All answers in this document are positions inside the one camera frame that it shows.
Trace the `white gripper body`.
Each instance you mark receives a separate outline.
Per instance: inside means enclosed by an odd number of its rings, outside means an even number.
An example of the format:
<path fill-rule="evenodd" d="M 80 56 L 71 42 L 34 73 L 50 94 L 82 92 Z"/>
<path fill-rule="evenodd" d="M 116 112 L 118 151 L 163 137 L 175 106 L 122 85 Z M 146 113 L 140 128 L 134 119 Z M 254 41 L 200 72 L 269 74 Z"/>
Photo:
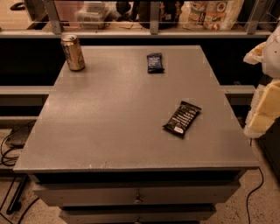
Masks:
<path fill-rule="evenodd" d="M 250 104 L 250 111 L 248 112 L 244 128 L 244 134 L 248 138 L 259 138 L 270 126 L 270 119 L 267 116 L 256 113 L 256 108 L 263 96 L 264 89 L 264 85 L 259 84 L 257 86 Z"/>

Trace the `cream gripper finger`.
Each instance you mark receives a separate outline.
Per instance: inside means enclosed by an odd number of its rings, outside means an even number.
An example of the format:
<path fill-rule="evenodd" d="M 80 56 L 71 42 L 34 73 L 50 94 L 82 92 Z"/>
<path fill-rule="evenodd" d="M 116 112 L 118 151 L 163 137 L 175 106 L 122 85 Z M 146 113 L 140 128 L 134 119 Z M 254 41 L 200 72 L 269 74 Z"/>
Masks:
<path fill-rule="evenodd" d="M 272 81 L 265 87 L 256 112 L 272 119 L 280 116 L 280 80 Z"/>
<path fill-rule="evenodd" d="M 265 133 L 274 121 L 274 119 L 265 115 L 253 114 L 249 118 L 248 126 L 253 131 Z"/>

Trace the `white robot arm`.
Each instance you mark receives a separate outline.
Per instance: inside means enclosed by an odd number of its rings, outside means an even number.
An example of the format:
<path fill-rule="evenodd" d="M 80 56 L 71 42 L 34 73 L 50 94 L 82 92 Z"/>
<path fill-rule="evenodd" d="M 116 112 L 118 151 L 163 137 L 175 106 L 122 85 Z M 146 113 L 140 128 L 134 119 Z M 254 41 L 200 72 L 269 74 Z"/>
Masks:
<path fill-rule="evenodd" d="M 252 65 L 261 63 L 262 72 L 271 78 L 268 84 L 257 86 L 245 121 L 244 134 L 259 138 L 280 117 L 280 27 L 248 52 L 243 61 Z"/>

